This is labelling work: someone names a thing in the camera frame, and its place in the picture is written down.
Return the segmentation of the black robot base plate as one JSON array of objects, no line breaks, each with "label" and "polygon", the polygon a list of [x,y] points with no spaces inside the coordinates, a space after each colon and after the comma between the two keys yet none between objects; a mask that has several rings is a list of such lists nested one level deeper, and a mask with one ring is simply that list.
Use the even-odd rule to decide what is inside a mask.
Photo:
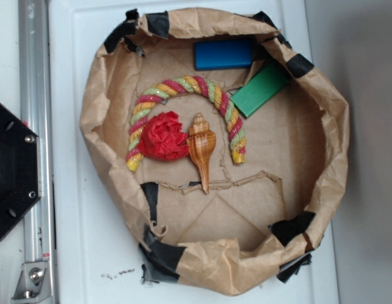
[{"label": "black robot base plate", "polygon": [[0,242],[40,198],[37,143],[0,103]]}]

